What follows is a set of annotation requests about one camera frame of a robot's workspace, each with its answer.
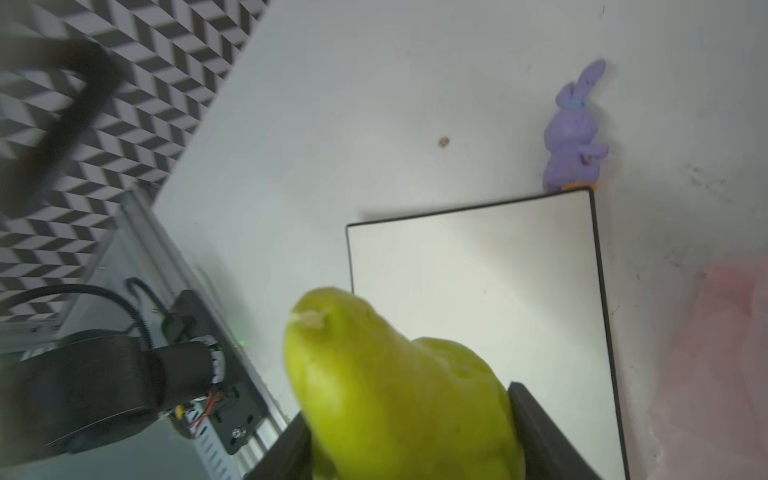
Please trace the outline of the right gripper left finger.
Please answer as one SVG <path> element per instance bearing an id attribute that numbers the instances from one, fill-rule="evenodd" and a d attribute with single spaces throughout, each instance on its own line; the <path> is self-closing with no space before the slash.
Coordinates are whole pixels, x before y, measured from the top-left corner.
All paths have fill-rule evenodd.
<path id="1" fill-rule="evenodd" d="M 312 480 L 312 437 L 299 413 L 245 480 Z"/>

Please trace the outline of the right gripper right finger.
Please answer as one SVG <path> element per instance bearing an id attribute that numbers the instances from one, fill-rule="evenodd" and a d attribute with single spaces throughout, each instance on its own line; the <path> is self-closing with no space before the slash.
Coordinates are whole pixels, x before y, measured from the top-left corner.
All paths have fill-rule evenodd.
<path id="1" fill-rule="evenodd" d="M 524 384 L 511 382 L 507 392 L 524 451 L 526 479 L 600 479 Z"/>

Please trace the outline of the green fake pear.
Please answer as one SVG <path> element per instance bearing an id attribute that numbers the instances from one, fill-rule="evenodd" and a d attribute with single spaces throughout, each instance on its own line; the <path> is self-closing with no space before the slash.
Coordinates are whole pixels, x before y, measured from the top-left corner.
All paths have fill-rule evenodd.
<path id="1" fill-rule="evenodd" d="M 292 309 L 284 360 L 316 479 L 525 475 L 507 391 L 459 343 L 408 339 L 364 299 L 322 288 Z"/>

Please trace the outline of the pink plastic bag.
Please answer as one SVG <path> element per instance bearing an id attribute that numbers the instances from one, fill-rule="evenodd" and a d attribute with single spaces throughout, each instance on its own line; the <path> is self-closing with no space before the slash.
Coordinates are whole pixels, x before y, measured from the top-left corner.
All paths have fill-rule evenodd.
<path id="1" fill-rule="evenodd" d="M 767 261 L 710 266 L 649 411 L 655 479 L 767 476 Z"/>

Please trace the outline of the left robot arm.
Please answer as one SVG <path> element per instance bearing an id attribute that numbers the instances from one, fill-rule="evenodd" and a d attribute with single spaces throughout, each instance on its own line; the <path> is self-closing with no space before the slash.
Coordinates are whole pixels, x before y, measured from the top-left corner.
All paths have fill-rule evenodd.
<path id="1" fill-rule="evenodd" d="M 57 294 L 110 300 L 140 334 L 77 332 L 50 351 L 3 366 L 3 467 L 77 454 L 137 435 L 160 413 L 211 392 L 224 380 L 225 355 L 215 342 L 156 348 L 141 313 L 102 287 L 39 287 L 3 299 L 1 309 Z"/>

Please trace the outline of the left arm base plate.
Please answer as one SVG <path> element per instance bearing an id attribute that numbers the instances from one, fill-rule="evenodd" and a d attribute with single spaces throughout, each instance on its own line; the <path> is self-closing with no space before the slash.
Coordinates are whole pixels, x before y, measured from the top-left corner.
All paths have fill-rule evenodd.
<path id="1" fill-rule="evenodd" d="M 199 341 L 217 356 L 211 389 L 218 400 L 207 420 L 227 454 L 238 453 L 255 437 L 260 422 L 268 416 L 268 408 L 235 345 L 227 339 L 201 296 L 191 289 L 178 295 L 161 323 L 161 331 L 170 345 Z"/>

